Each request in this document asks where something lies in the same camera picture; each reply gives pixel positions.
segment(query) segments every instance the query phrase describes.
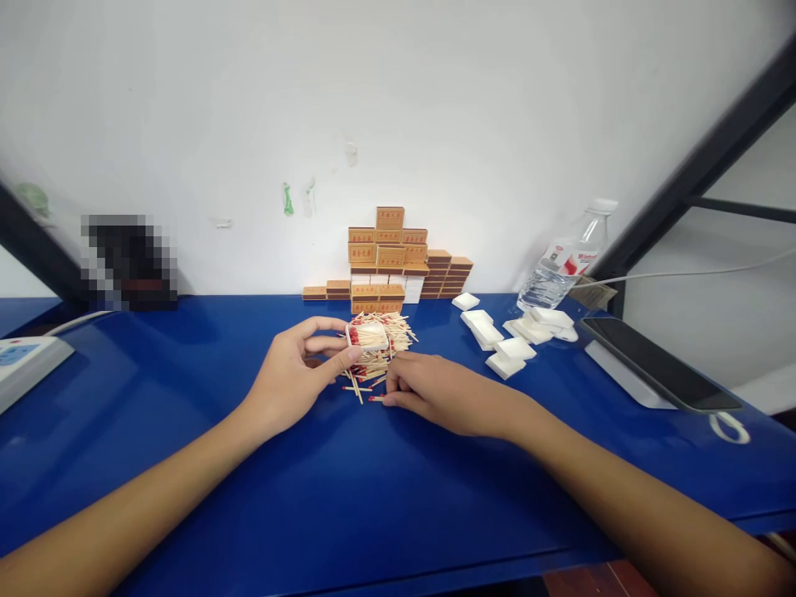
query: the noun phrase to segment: wooden floor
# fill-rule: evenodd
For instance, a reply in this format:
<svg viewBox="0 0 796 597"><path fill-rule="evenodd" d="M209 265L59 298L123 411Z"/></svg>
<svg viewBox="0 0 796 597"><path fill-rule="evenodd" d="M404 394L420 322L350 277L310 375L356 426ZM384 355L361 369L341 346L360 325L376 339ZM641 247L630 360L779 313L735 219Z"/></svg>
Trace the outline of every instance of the wooden floor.
<svg viewBox="0 0 796 597"><path fill-rule="evenodd" d="M626 560L544 575L550 597L655 597L646 580Z"/></svg>

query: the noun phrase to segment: smartphone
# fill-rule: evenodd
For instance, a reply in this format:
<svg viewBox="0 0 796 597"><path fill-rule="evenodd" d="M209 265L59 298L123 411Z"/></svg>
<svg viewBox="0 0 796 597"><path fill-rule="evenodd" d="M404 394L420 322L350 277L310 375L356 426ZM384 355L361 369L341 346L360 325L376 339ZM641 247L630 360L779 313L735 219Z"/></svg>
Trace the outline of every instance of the smartphone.
<svg viewBox="0 0 796 597"><path fill-rule="evenodd" d="M677 408L701 413L743 408L736 398L621 319L585 318L580 326Z"/></svg>

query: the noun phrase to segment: left hand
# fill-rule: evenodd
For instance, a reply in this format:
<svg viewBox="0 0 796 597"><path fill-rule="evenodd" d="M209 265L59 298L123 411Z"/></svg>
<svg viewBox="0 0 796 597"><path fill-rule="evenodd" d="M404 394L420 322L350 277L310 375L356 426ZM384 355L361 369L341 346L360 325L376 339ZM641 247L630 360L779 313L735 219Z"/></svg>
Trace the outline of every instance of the left hand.
<svg viewBox="0 0 796 597"><path fill-rule="evenodd" d="M327 384L334 383L362 355L346 338L314 336L318 330L345 332L342 319L312 317L274 336L249 394L238 407L259 428L262 440L295 425L315 404ZM323 354L325 362L315 357Z"/></svg>

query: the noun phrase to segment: stack of matchboxes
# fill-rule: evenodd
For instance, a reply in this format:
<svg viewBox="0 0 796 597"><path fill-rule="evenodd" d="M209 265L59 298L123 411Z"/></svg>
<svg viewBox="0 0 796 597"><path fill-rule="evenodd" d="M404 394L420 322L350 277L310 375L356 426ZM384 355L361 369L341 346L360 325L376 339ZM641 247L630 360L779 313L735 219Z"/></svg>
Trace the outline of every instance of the stack of matchboxes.
<svg viewBox="0 0 796 597"><path fill-rule="evenodd" d="M448 251L432 249L428 256L429 275L426 276L421 299L455 299L463 289L473 262L467 257L453 257Z"/></svg>
<svg viewBox="0 0 796 597"><path fill-rule="evenodd" d="M351 312L359 314L400 312L404 303L459 296L473 262L429 250L428 234L425 228L404 228L403 207L377 207L375 228L348 229L350 294L343 293L346 280L330 280L326 287L304 288L303 298L350 297Z"/></svg>

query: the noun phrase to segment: white charging cable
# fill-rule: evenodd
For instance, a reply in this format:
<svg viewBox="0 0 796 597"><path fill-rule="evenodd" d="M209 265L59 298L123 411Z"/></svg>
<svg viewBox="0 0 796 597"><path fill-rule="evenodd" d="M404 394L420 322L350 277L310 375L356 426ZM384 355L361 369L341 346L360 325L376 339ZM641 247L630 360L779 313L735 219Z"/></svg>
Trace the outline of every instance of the white charging cable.
<svg viewBox="0 0 796 597"><path fill-rule="evenodd" d="M724 441L730 442L731 444L748 444L751 441L749 431L746 430L743 423L737 420L730 413L713 413L709 418L711 420L711 429L713 430L713 433L718 435ZM727 435L721 428L721 423L724 423L727 425L727 427L737 432L738 436L731 438L729 435Z"/></svg>
<svg viewBox="0 0 796 597"><path fill-rule="evenodd" d="M765 261L760 261L757 264L753 265L742 265L740 267L735 268L726 268L726 269L711 269L709 271L703 272L659 272L657 274L634 274L630 276L622 276L620 278L610 278L607 280L600 280L598 282L589 282L588 284L578 284L577 286L573 286L573 289L583 289L589 288L590 286L599 286L600 284L609 284L611 282L621 282L622 280L626 279L636 279L636 278L662 278L664 276L673 276L673 275L708 275L708 274L730 274L736 271L744 271L746 269L754 269L758 267L762 267L764 265L768 265L769 263L774 263L775 261L779 261L788 255L793 255L796 253L796 247L793 249L786 250L784 253L780 253L779 255L775 255L774 257L769 257Z"/></svg>
<svg viewBox="0 0 796 597"><path fill-rule="evenodd" d="M107 313L112 313L112 311L94 311L93 313L89 313L88 315L83 315L76 319L72 319L66 323L61 324L57 328L53 328L49 332L43 333L42 336L55 336L57 333L61 333L64 330L68 330L73 328L76 325L83 323L84 321L88 321L89 319L94 319L95 317L99 317L100 315L105 315Z"/></svg>

